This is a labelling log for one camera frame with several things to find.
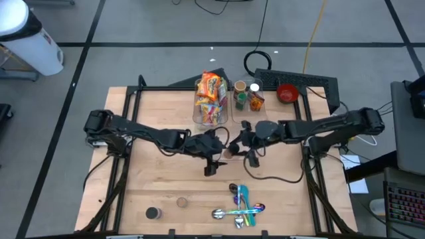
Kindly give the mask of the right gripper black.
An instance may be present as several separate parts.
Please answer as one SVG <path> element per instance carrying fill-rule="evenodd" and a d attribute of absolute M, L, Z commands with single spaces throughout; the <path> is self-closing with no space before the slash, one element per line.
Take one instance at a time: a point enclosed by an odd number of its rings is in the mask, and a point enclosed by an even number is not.
<path fill-rule="evenodd" d="M 260 166 L 259 157 L 266 155 L 266 148 L 264 141 L 256 136 L 256 133 L 252 131 L 251 123 L 243 120 L 242 121 L 241 137 L 237 137 L 232 140 L 232 148 L 240 148 L 241 146 L 248 147 L 248 151 L 241 152 L 229 152 L 231 157 L 244 157 L 248 160 L 249 165 L 253 168 Z"/>

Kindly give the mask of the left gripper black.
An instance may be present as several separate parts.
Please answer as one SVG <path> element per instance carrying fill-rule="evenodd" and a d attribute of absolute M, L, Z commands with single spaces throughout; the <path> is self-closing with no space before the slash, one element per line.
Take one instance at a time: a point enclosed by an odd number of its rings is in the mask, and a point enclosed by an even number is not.
<path fill-rule="evenodd" d="M 228 148 L 230 143 L 222 143 L 215 133 L 215 129 L 209 129 L 202 134 L 190 136 L 183 146 L 183 153 L 193 157 L 200 157 L 207 160 L 204 168 L 204 176 L 210 177 L 216 174 L 216 170 L 227 165 L 226 162 L 215 161 L 214 155 L 221 154 L 224 148 Z"/>

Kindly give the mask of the blue-edged ramen packet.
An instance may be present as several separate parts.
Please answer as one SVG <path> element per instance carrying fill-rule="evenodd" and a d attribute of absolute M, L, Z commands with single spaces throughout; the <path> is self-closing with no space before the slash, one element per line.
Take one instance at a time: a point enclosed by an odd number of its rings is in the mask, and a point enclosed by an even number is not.
<path fill-rule="evenodd" d="M 218 125 L 222 108 L 214 104 L 201 104 L 202 124 Z"/>

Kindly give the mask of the teal spoon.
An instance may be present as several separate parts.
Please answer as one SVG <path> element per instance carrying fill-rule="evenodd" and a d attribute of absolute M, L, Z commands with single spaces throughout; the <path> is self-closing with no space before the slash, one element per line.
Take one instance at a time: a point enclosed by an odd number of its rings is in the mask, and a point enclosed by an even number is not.
<path fill-rule="evenodd" d="M 242 198 L 244 201 L 244 204 L 246 206 L 246 209 L 253 209 L 253 207 L 250 205 L 249 201 L 249 190 L 248 187 L 245 185 L 240 185 L 240 193 L 242 194 Z M 256 225 L 256 219 L 253 214 L 248 214 L 248 223 L 249 226 L 255 226 Z"/>

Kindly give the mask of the green-lid jar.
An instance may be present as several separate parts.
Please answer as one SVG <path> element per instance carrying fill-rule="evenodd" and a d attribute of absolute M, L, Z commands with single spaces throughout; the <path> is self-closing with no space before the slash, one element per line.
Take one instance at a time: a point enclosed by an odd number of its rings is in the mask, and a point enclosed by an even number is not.
<path fill-rule="evenodd" d="M 246 103 L 247 95 L 244 92 L 238 93 L 236 97 L 235 108 L 242 111 Z"/>

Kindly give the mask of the yellow ramen packet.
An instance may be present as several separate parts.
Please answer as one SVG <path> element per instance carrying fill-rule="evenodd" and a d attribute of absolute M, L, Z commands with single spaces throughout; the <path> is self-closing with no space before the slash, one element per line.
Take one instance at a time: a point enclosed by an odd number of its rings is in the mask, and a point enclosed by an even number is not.
<path fill-rule="evenodd" d="M 197 100 L 195 102 L 195 105 L 199 106 L 201 104 L 213 104 L 213 105 L 215 105 L 216 101 L 212 100 L 211 98 L 206 97 L 206 96 L 198 96 Z"/>

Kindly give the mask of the silver spoon rainbow handle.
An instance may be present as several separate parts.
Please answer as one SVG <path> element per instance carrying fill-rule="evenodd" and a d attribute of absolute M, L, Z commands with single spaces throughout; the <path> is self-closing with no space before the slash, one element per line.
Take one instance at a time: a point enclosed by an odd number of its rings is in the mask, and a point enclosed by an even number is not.
<path fill-rule="evenodd" d="M 226 215 L 231 214 L 258 214 L 261 210 L 258 209 L 245 209 L 245 210 L 223 210 L 223 209 L 215 209 L 212 211 L 211 215 L 215 219 L 222 219 Z"/>

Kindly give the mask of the rainbow spoon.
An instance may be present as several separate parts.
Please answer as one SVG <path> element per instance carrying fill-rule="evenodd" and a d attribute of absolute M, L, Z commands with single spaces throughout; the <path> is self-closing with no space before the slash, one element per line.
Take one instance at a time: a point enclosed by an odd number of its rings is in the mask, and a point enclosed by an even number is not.
<path fill-rule="evenodd" d="M 265 205 L 261 203 L 255 204 L 250 209 L 228 210 L 226 214 L 258 214 L 265 210 Z"/>

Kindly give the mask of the silver spoon pale-blue handle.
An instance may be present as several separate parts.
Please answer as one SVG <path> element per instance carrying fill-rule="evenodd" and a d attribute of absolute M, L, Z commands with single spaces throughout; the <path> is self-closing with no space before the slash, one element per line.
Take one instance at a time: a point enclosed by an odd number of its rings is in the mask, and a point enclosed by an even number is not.
<path fill-rule="evenodd" d="M 237 191 L 236 191 L 236 197 L 237 197 L 237 209 L 240 210 L 240 186 L 238 185 L 237 187 Z M 235 219 L 235 226 L 237 227 L 237 229 L 242 229 L 244 226 L 244 218 L 238 214 Z"/>

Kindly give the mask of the orange ramen packet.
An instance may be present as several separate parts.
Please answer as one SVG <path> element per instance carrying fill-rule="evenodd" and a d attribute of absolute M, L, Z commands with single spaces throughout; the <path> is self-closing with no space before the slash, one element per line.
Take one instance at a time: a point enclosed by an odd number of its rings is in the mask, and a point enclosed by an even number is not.
<path fill-rule="evenodd" d="M 215 73 L 204 71 L 201 81 L 197 84 L 197 95 L 216 100 L 221 77 Z"/>

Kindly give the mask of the wide black-lid jar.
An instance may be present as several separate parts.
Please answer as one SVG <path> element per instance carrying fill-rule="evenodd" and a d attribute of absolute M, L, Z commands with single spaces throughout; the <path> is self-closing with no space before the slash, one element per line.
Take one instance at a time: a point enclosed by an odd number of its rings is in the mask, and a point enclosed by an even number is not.
<path fill-rule="evenodd" d="M 160 208 L 151 206 L 145 211 L 145 216 L 150 220 L 158 220 L 163 216 L 163 211 Z"/>

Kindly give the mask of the clear plastic bin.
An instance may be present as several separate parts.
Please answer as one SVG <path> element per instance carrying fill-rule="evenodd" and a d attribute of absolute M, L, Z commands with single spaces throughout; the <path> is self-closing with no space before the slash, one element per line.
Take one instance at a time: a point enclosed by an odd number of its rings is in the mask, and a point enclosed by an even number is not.
<path fill-rule="evenodd" d="M 228 129 L 225 126 L 218 126 L 218 127 L 212 128 L 212 129 L 215 129 L 215 133 L 218 136 L 218 138 L 222 141 L 222 143 L 230 143 L 230 144 L 232 143 L 233 139 L 235 139 L 237 137 L 241 137 L 241 131 L 243 130 L 243 128 L 236 130 L 235 128 L 232 128 L 232 127 L 230 129 Z M 241 146 L 239 152 L 241 152 L 241 151 L 248 151 L 248 147 Z M 223 159 L 225 159 L 222 156 L 222 153 L 220 155 L 219 154 L 214 155 L 213 159 L 215 161 L 222 161 Z M 247 160 L 244 157 L 233 157 L 232 159 Z"/>
<path fill-rule="evenodd" d="M 199 105 L 199 106 L 196 106 L 195 105 L 195 102 L 196 102 L 197 97 L 198 97 L 198 95 L 197 95 L 197 84 L 200 81 L 201 81 L 201 79 L 199 79 L 199 80 L 197 80 L 195 82 L 195 94 L 194 94 L 194 106 L 193 106 L 193 121 L 195 123 L 198 123 L 198 124 L 201 124 L 201 125 L 205 125 L 205 124 L 202 124 L 201 105 Z M 218 125 L 224 124 L 228 120 L 228 101 L 227 101 L 227 104 L 225 106 L 221 106 L 221 108 L 222 108 L 221 118 L 220 118 L 220 121 L 219 121 Z"/>
<path fill-rule="evenodd" d="M 251 124 L 255 124 L 258 121 L 266 120 L 266 110 L 265 110 L 265 96 L 263 94 L 263 82 L 257 78 L 253 79 L 243 79 L 246 83 L 246 91 L 244 92 L 247 95 L 246 103 L 244 106 L 244 109 L 242 111 L 237 110 L 235 108 L 236 103 L 236 97 L 237 95 L 234 94 L 234 82 L 230 85 L 230 101 L 231 101 L 231 111 L 232 111 L 232 120 L 235 123 L 242 123 L 243 120 L 249 121 Z M 260 86 L 260 90 L 257 92 L 260 96 L 264 98 L 264 103 L 261 107 L 261 110 L 259 112 L 254 112 L 250 109 L 250 97 L 251 93 L 249 92 L 249 88 L 251 84 L 258 84 Z"/>

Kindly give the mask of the red bowl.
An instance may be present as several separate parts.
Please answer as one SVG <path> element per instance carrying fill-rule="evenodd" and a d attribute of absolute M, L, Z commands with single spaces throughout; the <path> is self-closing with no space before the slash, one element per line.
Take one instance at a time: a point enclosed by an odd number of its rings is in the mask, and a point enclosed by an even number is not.
<path fill-rule="evenodd" d="M 299 90 L 293 84 L 280 84 L 276 90 L 277 99 L 283 104 L 291 104 L 299 97 Z"/>

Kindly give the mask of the white paper sheet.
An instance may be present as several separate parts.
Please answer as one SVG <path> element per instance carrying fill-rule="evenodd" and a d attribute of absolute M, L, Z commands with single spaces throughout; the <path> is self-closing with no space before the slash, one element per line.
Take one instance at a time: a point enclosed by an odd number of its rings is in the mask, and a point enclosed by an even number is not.
<path fill-rule="evenodd" d="M 353 167 L 361 164 L 360 159 L 356 155 L 341 155 L 340 160 L 343 162 L 345 172 Z M 354 194 L 368 194 L 369 190 L 365 179 L 354 181 L 348 184 L 349 191 Z"/>

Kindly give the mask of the black desk leg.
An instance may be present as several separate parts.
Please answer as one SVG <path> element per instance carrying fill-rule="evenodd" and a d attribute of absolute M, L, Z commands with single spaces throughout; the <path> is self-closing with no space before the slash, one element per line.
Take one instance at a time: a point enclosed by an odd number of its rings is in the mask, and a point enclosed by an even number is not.
<path fill-rule="evenodd" d="M 392 151 L 345 171 L 348 183 L 382 173 L 387 167 L 398 169 L 397 151 Z"/>

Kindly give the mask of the white computer mouse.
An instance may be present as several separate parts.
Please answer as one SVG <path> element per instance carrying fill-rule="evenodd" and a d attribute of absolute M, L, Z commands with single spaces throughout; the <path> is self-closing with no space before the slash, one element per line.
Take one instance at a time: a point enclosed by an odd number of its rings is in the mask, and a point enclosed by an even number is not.
<path fill-rule="evenodd" d="M 385 201 L 384 199 L 373 199 L 369 203 L 369 209 L 371 212 L 377 216 L 385 216 Z"/>

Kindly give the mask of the backlit keyboard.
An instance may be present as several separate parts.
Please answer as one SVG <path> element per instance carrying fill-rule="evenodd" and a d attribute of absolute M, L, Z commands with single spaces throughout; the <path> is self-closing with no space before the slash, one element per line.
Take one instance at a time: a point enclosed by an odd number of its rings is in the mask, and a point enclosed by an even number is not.
<path fill-rule="evenodd" d="M 399 224 L 425 229 L 425 188 L 384 183 L 386 217 Z"/>

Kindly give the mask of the grey metal stand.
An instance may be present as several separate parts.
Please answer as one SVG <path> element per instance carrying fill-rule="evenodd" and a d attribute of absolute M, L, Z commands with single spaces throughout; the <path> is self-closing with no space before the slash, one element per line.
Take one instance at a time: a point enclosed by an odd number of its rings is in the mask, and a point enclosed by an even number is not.
<path fill-rule="evenodd" d="M 35 82 L 39 79 L 39 73 L 30 69 L 23 61 L 17 58 L 8 48 L 0 44 L 0 50 L 3 52 L 3 59 L 0 60 L 0 80 L 29 80 Z M 8 60 L 13 59 L 18 68 L 5 68 Z"/>

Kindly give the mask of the white trash can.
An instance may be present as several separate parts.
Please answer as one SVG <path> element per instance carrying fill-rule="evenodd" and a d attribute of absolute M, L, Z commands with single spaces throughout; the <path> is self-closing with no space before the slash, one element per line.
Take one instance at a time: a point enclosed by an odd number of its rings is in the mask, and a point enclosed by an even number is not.
<path fill-rule="evenodd" d="M 64 53 L 23 0 L 0 0 L 0 44 L 44 76 L 64 68 Z"/>

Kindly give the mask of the black caster base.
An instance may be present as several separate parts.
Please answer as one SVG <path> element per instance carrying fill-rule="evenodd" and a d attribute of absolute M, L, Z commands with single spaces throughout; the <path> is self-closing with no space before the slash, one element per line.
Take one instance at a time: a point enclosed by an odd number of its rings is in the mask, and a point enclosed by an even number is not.
<path fill-rule="evenodd" d="M 0 104 L 0 129 L 3 129 L 9 119 L 14 116 L 9 104 Z"/>

